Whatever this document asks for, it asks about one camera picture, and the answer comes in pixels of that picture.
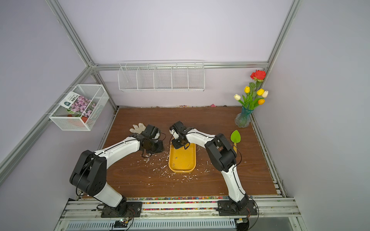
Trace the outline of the white cotton work glove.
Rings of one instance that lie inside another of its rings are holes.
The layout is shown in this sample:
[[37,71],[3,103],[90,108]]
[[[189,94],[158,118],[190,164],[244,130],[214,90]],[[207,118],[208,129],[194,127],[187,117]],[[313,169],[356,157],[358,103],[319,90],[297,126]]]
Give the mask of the white cotton work glove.
[[133,127],[129,129],[129,131],[131,133],[141,134],[142,132],[144,132],[145,129],[146,126],[143,123],[139,123],[137,125],[134,124]]

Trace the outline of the yellow plastic storage box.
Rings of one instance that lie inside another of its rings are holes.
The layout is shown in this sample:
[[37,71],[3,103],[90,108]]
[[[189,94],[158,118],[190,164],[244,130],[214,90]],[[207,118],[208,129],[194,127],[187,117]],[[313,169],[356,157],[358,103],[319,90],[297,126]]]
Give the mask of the yellow plastic storage box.
[[187,149],[175,149],[170,145],[169,168],[174,173],[191,173],[196,167],[196,145],[190,144]]

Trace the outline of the green trowel yellow handle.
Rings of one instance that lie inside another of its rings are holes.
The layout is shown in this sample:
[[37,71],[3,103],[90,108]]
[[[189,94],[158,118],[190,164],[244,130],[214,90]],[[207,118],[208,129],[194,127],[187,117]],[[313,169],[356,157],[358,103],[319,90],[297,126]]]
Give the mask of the green trowel yellow handle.
[[238,152],[238,149],[237,149],[237,144],[239,142],[241,142],[241,135],[240,135],[240,132],[238,130],[235,130],[231,133],[231,136],[230,136],[230,140],[231,142],[233,143],[233,149],[235,151],[235,153]]

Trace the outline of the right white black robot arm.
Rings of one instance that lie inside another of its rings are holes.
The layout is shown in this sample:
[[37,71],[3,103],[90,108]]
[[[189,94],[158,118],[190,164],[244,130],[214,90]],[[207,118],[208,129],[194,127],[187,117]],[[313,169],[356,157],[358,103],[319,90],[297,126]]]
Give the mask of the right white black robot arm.
[[181,121],[170,126],[175,149],[196,144],[206,149],[212,165],[221,172],[232,203],[243,208],[249,203],[237,172],[237,153],[223,134],[210,135],[194,128],[187,128]]

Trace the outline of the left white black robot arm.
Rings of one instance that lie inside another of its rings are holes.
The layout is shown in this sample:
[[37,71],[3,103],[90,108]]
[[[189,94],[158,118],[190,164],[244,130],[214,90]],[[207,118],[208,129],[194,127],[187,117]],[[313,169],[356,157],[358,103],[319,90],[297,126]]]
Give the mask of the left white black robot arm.
[[109,167],[138,151],[152,155],[164,150],[163,141],[160,139],[161,131],[157,127],[139,124],[133,131],[123,141],[105,149],[84,151],[75,165],[69,182],[111,208],[122,207],[126,199],[107,183]]

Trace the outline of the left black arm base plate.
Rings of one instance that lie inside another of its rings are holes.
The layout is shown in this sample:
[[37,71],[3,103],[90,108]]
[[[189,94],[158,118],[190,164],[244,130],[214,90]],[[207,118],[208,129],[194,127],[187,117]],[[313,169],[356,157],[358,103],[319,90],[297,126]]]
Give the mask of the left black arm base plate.
[[101,204],[96,207],[102,218],[137,218],[142,211],[142,202],[121,202],[117,207]]

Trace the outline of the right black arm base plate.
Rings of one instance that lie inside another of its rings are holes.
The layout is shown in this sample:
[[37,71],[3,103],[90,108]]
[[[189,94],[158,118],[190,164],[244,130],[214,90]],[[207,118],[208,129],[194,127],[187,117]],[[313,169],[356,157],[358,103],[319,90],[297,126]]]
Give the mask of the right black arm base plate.
[[238,205],[232,201],[218,201],[217,208],[220,216],[254,216],[258,215],[257,205],[252,200],[248,200],[245,205]]

